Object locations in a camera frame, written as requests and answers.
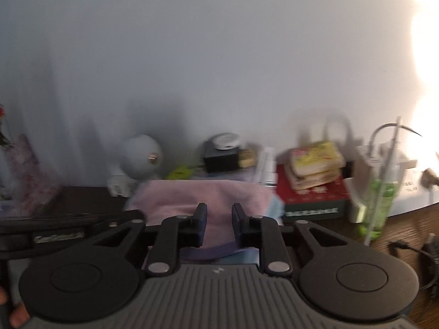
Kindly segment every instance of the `human hand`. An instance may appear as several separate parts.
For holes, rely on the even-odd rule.
[[[6,291],[0,287],[0,305],[6,304],[8,300],[9,298]],[[21,302],[9,316],[9,323],[14,329],[18,329],[24,323],[26,323],[29,318],[29,313],[27,312],[23,302]]]

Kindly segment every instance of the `pink towel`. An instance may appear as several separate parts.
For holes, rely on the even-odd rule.
[[[130,209],[147,216],[147,225],[159,225],[167,217],[192,215],[198,203],[207,204],[203,246],[182,250],[182,258],[207,260],[238,249],[233,234],[231,209],[241,203],[247,215],[264,215],[273,191],[256,183],[229,180],[149,181],[136,193]]]

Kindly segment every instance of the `green liquid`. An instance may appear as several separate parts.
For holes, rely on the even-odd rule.
[[[372,221],[372,212],[374,210],[375,201],[378,197],[378,192],[380,191],[381,182],[377,179],[372,181],[370,186],[369,200],[367,202],[365,219],[362,224],[359,225],[358,231],[361,236],[366,237],[369,224]],[[383,233],[384,224],[387,220],[387,215],[392,207],[393,199],[395,198],[397,191],[397,182],[388,183],[385,185],[383,195],[381,197],[381,203],[378,208],[378,214],[376,216],[375,226],[372,229],[372,234],[370,239],[375,240]]]

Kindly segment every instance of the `spray bottle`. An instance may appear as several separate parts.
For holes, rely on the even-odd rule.
[[[387,215],[392,207],[393,199],[398,191],[398,134],[401,128],[401,117],[398,117],[386,160],[379,170],[379,175],[373,175],[370,182],[369,196],[364,223],[359,226],[359,232],[365,237],[364,245],[379,237],[384,228]]]

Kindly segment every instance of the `round black cover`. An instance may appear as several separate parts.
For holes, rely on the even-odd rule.
[[[305,297],[332,317],[379,322],[404,313],[415,299],[416,272],[366,246],[326,247],[301,270]]]
[[[79,323],[122,308],[139,282],[138,271],[114,249],[82,246],[32,261],[19,289],[31,315]]]

